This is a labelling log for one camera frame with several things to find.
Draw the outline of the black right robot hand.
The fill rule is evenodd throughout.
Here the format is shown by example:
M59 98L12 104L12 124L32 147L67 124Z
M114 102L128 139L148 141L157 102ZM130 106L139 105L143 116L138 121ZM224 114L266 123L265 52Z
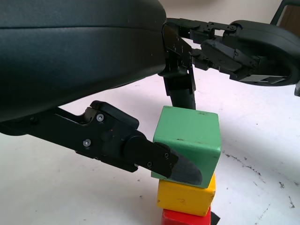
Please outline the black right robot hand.
M255 86L300 83L300 39L278 26L246 20L231 24L168 18L181 37L200 45L192 63L210 68L234 81Z

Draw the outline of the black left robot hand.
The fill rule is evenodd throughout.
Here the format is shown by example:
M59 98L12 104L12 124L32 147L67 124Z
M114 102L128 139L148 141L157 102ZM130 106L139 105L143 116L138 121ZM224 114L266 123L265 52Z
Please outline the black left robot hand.
M195 109L192 48L157 0L3 0L0 3L0 131L31 135L129 171L144 167L199 185L199 168L151 142L139 121L103 101L81 115L80 98L161 75L172 103Z

